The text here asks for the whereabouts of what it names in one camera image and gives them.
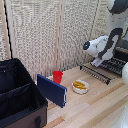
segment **blue board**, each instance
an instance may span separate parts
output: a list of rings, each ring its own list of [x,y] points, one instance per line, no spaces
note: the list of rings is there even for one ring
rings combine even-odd
[[[60,107],[65,106],[67,88],[47,79],[44,76],[37,75],[37,87],[42,95],[51,100]]]

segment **wooden countertop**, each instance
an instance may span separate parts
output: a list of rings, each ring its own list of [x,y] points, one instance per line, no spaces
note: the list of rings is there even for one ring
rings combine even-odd
[[[73,91],[71,84],[77,79],[89,83],[90,89],[86,94]],[[61,85],[67,87],[66,105],[60,108],[48,101],[44,128],[110,128],[128,102],[128,86],[122,78],[106,85],[79,67],[64,71]]]

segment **black bin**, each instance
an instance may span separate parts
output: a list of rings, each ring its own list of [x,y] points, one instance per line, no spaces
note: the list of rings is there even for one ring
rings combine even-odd
[[[48,102],[19,59],[0,62],[0,128],[40,128]]]

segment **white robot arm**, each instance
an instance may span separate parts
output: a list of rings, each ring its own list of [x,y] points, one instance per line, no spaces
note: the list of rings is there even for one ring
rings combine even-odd
[[[108,0],[107,13],[106,13],[106,26],[107,35],[88,41],[84,44],[83,49],[86,53],[95,57],[95,60],[91,63],[98,67],[104,60],[109,60],[113,57],[117,42],[120,40],[123,29],[127,22],[128,17],[128,0]],[[92,46],[95,44],[94,56],[92,52]]]

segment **red plastic cup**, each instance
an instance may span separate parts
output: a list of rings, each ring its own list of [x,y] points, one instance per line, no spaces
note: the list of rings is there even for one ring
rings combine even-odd
[[[53,81],[60,84],[62,79],[63,72],[61,71],[54,71],[53,72]]]

